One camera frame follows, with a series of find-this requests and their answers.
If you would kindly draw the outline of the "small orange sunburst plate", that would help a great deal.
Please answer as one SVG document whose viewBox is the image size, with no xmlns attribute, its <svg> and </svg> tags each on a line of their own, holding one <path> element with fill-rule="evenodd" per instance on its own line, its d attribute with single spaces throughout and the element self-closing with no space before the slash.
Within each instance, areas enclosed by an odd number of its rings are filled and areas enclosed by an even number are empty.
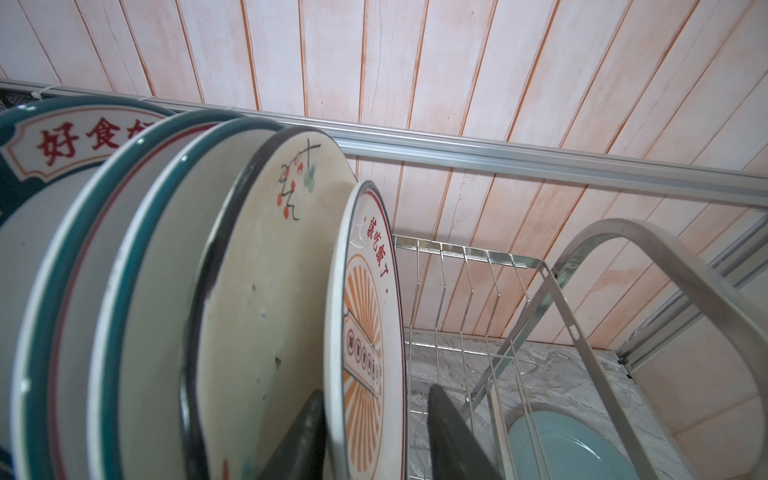
<svg viewBox="0 0 768 480">
<path fill-rule="evenodd" d="M 389 216 L 356 185 L 334 245 L 324 326 L 327 444 L 337 479 L 403 479 L 407 394 L 403 311 Z"/>
</svg>

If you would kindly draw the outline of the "white plate green characters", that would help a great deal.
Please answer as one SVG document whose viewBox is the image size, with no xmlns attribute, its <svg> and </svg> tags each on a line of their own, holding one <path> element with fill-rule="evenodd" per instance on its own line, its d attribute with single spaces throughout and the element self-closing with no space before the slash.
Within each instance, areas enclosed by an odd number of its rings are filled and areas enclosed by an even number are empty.
<svg viewBox="0 0 768 480">
<path fill-rule="evenodd" d="M 140 203 L 97 322 L 87 403 L 92 478 L 184 477 L 179 354 L 193 283 L 230 190 L 279 128 L 240 117 L 206 130 Z"/>
</svg>

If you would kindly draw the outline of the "steel two-tier dish rack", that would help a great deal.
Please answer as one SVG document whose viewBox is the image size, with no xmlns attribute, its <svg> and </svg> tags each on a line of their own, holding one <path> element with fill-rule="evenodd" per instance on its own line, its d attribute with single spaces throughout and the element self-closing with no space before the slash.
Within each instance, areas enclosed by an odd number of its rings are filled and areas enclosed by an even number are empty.
<svg viewBox="0 0 768 480">
<path fill-rule="evenodd" d="M 628 340 L 600 340 L 573 292 L 585 264 L 624 245 L 672 297 Z M 701 260 L 648 222 L 595 222 L 553 264 L 397 236 L 406 299 L 408 457 L 434 479 L 428 392 L 444 388 L 501 479 L 519 479 L 508 433 L 535 411 L 595 430 L 638 479 L 767 475 L 767 315 L 740 285 L 754 267 Z"/>
</svg>

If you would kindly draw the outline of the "large orange sunburst plate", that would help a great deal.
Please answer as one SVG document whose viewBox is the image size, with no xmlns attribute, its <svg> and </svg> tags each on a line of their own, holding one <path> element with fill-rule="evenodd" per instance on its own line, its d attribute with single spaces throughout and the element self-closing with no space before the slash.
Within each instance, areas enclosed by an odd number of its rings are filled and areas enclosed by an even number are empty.
<svg viewBox="0 0 768 480">
<path fill-rule="evenodd" d="M 119 246 L 168 163 L 232 110 L 179 113 L 119 147 L 65 213 L 32 285 L 11 387 L 18 479 L 86 479 L 87 391 L 98 312 Z"/>
</svg>

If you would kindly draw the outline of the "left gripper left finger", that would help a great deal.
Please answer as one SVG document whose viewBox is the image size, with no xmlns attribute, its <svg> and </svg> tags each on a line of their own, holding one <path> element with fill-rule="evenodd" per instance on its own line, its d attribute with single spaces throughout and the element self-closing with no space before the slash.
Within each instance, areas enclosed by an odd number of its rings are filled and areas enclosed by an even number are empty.
<svg viewBox="0 0 768 480">
<path fill-rule="evenodd" d="M 327 426 L 324 395 L 313 391 L 259 479 L 322 479 Z"/>
</svg>

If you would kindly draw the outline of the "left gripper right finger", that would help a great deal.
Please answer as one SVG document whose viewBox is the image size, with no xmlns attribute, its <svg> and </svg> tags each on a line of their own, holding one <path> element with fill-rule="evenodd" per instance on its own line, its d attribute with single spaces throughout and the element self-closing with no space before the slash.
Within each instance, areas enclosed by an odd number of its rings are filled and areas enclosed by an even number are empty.
<svg viewBox="0 0 768 480">
<path fill-rule="evenodd" d="M 427 427 L 434 479 L 501 479 L 444 388 L 430 386 Z"/>
</svg>

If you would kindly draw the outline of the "cream floral plate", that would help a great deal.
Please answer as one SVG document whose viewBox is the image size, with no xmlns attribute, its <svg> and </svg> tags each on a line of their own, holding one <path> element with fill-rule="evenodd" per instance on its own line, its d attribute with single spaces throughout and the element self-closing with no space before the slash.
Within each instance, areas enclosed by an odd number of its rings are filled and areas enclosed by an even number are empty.
<svg viewBox="0 0 768 480">
<path fill-rule="evenodd" d="M 285 127 L 237 177 L 204 249 L 180 403 L 190 479 L 255 479 L 321 388 L 325 298 L 356 178 L 337 143 Z"/>
</svg>

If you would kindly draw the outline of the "green rim white plate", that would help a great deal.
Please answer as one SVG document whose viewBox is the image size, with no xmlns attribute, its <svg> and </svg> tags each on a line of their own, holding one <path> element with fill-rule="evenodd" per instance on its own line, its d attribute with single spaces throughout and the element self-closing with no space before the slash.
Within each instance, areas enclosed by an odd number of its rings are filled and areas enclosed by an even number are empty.
<svg viewBox="0 0 768 480">
<path fill-rule="evenodd" d="M 10 457 L 17 339 L 42 257 L 94 171 L 171 111 L 114 96 L 23 102 L 1 113 L 1 455 Z"/>
</svg>

